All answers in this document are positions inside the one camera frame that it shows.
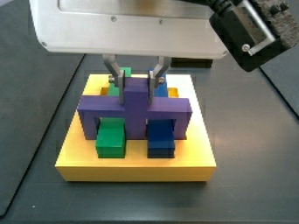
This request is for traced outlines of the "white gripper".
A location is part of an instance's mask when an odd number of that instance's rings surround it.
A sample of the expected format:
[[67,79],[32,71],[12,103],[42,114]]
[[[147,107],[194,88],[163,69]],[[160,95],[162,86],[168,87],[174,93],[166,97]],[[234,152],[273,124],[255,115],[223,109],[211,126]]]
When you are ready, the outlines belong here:
[[30,6],[36,36],[48,51],[111,53],[103,60],[120,103],[126,72],[116,55],[159,56],[148,71],[152,104],[171,57],[215,60],[228,53],[211,28],[212,11],[202,5],[180,0],[30,0]]

